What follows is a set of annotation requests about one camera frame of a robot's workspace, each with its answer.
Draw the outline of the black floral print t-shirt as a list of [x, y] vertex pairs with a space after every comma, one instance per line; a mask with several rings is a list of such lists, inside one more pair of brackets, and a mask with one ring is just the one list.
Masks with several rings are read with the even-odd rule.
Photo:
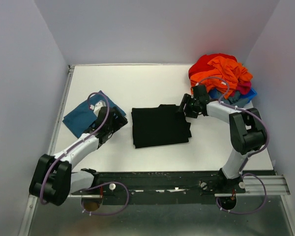
[[161, 104], [155, 108], [133, 108], [132, 136], [135, 148], [183, 144], [192, 137], [190, 126], [178, 106]]

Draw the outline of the teal t-shirt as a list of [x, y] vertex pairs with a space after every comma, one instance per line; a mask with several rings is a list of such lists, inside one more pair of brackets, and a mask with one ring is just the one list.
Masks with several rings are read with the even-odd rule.
[[[124, 110], [122, 110], [119, 106], [117, 106], [103, 91], [99, 91], [99, 93], [104, 94], [110, 105], [110, 109], [116, 106], [120, 112], [126, 116]], [[101, 95], [93, 95], [89, 101], [91, 105], [95, 105], [100, 100], [106, 101]], [[63, 118], [64, 125], [71, 131], [71, 133], [79, 138], [83, 132], [97, 119], [97, 116], [89, 109], [89, 105], [87, 100], [79, 104], [75, 109], [69, 112]]]

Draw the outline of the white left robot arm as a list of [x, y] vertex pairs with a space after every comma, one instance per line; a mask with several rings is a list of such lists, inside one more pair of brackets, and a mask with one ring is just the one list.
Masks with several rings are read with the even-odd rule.
[[119, 108], [103, 106], [96, 109], [97, 119], [73, 144], [53, 155], [44, 154], [37, 162], [29, 193], [43, 204], [62, 205], [67, 197], [77, 191], [94, 194], [99, 189], [99, 173], [84, 168], [73, 169], [89, 154], [103, 146], [110, 137], [128, 121]]

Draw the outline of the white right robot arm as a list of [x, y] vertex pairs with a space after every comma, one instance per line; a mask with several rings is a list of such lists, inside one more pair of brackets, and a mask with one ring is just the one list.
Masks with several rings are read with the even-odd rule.
[[249, 158], [262, 152], [268, 145], [266, 126], [256, 108], [244, 109], [220, 100], [212, 100], [204, 85], [196, 85], [192, 90], [193, 95], [184, 94], [178, 114], [188, 118], [210, 116], [229, 124], [233, 149], [221, 168], [223, 176], [216, 181], [219, 191], [229, 192], [234, 187], [233, 179], [240, 177]]

